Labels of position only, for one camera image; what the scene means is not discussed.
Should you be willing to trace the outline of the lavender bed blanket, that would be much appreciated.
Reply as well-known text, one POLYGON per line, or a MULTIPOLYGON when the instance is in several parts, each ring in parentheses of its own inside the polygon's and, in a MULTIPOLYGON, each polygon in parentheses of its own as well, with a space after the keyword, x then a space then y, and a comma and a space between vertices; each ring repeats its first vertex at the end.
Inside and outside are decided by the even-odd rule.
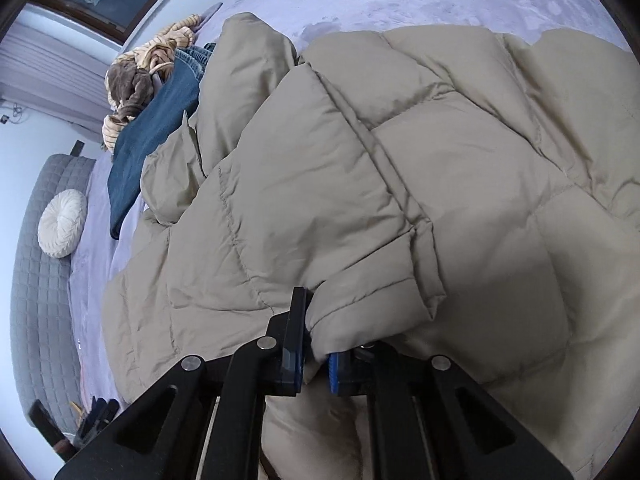
MULTIPOLYGON (((483 26, 527 42, 536 41, 547 30, 570 28, 628 47, 620 26, 600 0, 166 0, 134 41, 143 44, 162 26, 195 13, 204 22, 193 46, 203 47, 217 40, 227 18, 242 12, 257 15, 287 36, 297 50, 331 32, 385 32, 428 24, 483 26)), ((113 155, 101 155, 93 168, 85 229, 70 258, 70 310, 83 404, 117 396, 102 339, 101 302, 107 283, 130 258, 134 230, 144 208, 139 194, 119 239, 111 238, 107 179, 113 155)))

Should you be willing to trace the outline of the white round pillow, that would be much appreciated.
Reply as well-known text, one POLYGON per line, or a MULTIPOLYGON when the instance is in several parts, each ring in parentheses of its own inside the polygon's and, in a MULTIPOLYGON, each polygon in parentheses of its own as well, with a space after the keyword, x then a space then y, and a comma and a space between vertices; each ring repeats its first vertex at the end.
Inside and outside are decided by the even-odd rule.
POLYGON ((70 188, 56 194, 47 204, 37 228, 42 251, 55 259, 69 256, 78 246, 88 214, 87 197, 70 188))

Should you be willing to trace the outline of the grey quilted headboard cushion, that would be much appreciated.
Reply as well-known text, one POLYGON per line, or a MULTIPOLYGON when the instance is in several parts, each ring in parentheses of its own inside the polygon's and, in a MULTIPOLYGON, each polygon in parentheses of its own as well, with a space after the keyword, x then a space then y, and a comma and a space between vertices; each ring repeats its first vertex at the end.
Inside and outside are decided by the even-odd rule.
POLYGON ((46 255, 37 230, 55 195, 68 188, 87 189, 95 163, 65 154, 46 160, 26 206, 13 268, 10 341, 18 398, 24 412, 39 400, 66 434, 76 431, 78 415, 72 405, 81 398, 68 300, 70 258, 46 255))

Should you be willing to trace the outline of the blue denim jeans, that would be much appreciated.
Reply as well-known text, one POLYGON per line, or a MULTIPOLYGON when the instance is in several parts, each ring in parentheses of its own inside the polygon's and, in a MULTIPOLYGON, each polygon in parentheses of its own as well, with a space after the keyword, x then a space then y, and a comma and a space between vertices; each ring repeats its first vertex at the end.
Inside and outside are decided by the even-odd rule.
POLYGON ((120 133, 107 179, 111 205, 110 235, 119 239, 122 224, 140 194, 140 178, 146 156, 198 107, 200 82, 216 44, 176 51, 174 70, 142 113, 120 133))

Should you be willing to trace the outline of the beige puffer jacket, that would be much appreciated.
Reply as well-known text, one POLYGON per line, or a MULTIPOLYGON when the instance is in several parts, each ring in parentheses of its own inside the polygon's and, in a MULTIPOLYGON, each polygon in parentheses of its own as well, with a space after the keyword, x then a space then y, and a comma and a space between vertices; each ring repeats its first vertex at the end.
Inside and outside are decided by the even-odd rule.
POLYGON ((639 408, 639 64, 573 29, 332 32, 228 18, 145 161, 102 325, 118 392, 265 333, 309 289, 319 366, 451 356, 577 479, 639 408))

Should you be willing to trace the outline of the brown striped plush clothing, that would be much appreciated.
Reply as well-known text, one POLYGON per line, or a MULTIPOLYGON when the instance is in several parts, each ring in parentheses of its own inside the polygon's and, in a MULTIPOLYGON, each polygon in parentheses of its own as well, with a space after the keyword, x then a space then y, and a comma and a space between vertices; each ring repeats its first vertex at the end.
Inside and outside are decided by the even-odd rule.
POLYGON ((114 154, 116 141, 154 99, 174 71, 179 49, 195 44, 198 28, 204 18, 189 15, 162 28, 151 40, 116 56, 108 68, 104 87, 111 113, 102 124, 102 145, 114 154))

